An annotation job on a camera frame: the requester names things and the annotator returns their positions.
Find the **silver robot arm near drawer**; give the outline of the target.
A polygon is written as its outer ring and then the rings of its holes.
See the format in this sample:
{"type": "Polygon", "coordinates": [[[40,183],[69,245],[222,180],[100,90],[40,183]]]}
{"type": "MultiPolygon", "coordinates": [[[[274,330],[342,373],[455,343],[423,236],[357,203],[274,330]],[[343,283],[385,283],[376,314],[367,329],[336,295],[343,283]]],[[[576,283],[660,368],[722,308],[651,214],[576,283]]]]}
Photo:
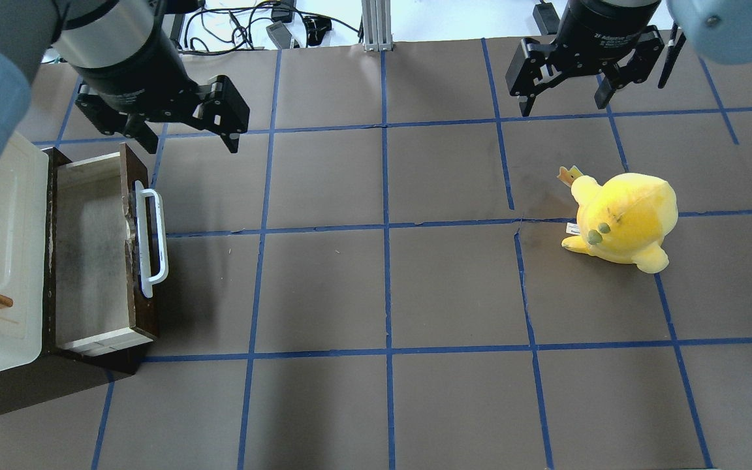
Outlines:
{"type": "Polygon", "coordinates": [[[75,104],[105,136],[155,153],[152,123],[180,123],[238,152],[250,109],[232,80],[192,80],[163,29],[167,14],[199,1],[0,1],[0,156],[29,109],[32,84],[53,48],[82,78],[75,104]]]}

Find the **silver robot arm near plush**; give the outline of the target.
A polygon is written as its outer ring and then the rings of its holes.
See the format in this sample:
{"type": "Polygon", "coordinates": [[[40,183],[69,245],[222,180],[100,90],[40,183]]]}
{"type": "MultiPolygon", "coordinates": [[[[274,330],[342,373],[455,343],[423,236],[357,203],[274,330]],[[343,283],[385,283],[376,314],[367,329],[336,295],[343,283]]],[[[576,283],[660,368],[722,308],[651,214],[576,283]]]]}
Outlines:
{"type": "Polygon", "coordinates": [[[645,82],[666,54],[659,88],[666,86],[684,45],[722,65],[752,63],[752,1],[668,1],[672,30],[665,40],[651,18],[659,1],[569,1],[549,44],[520,40],[505,73],[509,95],[530,116],[535,99],[568,78],[602,78],[598,109],[615,93],[645,82]]]}

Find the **black gripper near drawer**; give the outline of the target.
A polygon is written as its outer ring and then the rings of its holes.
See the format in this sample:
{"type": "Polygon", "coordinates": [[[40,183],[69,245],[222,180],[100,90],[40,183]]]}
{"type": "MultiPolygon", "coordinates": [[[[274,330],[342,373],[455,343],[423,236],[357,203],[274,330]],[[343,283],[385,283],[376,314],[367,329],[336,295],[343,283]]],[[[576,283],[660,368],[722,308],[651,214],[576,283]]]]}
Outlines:
{"type": "Polygon", "coordinates": [[[159,137],[146,120],[180,122],[216,134],[229,153],[238,152],[251,110],[229,77],[214,76],[203,86],[191,80],[159,26],[142,42],[123,40],[102,51],[113,53],[112,63],[76,60],[89,91],[78,92],[75,105],[99,133],[122,134],[155,154],[159,137]]]}

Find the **black gripper near plush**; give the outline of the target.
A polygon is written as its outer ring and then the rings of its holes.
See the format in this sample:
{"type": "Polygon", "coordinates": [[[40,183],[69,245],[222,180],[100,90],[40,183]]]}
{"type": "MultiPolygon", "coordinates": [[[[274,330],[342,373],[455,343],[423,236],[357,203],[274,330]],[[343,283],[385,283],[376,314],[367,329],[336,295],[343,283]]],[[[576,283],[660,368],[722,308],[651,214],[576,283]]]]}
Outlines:
{"type": "Polygon", "coordinates": [[[586,74],[603,75],[594,99],[608,107],[615,92],[650,77],[665,47],[650,20],[659,1],[568,1],[551,44],[520,39],[505,83],[517,98],[520,115],[531,115],[540,93],[561,81],[586,74]],[[626,65],[618,61],[630,56],[626,65]]]}

